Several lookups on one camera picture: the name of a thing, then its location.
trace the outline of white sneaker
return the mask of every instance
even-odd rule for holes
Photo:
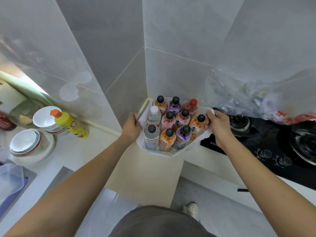
[[[195,218],[198,214],[198,205],[195,202],[190,202],[186,206],[183,205],[181,211]]]

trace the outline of white bottle cap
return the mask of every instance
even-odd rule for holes
[[[152,114],[157,114],[158,111],[159,111],[159,109],[158,109],[158,107],[155,106],[155,105],[150,108],[150,112],[151,112]]]

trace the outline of yellow bottle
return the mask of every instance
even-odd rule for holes
[[[82,127],[75,119],[73,119],[67,112],[60,112],[57,109],[51,110],[50,115],[55,117],[55,122],[60,126],[65,126],[65,129],[77,137],[87,138],[89,132]]]

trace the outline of person's left hand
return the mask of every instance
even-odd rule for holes
[[[127,121],[123,126],[121,137],[127,137],[131,144],[138,138],[141,128],[142,127],[137,120],[137,114],[130,111]]]

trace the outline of wall tile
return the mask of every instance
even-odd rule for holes
[[[316,0],[246,0],[220,67],[248,82],[284,80],[315,67]]]
[[[102,93],[55,0],[0,0],[0,19],[10,61]]]
[[[213,64],[244,0],[143,0],[146,47]]]
[[[142,0],[56,0],[105,93],[144,45]]]
[[[146,48],[146,71],[150,98],[163,95],[191,99],[203,94],[212,66]]]
[[[22,70],[38,84],[57,106],[73,112],[79,119],[88,119],[121,132],[121,127],[104,94],[81,87],[31,67]]]
[[[121,126],[129,111],[138,112],[147,99],[144,47],[105,93]]]

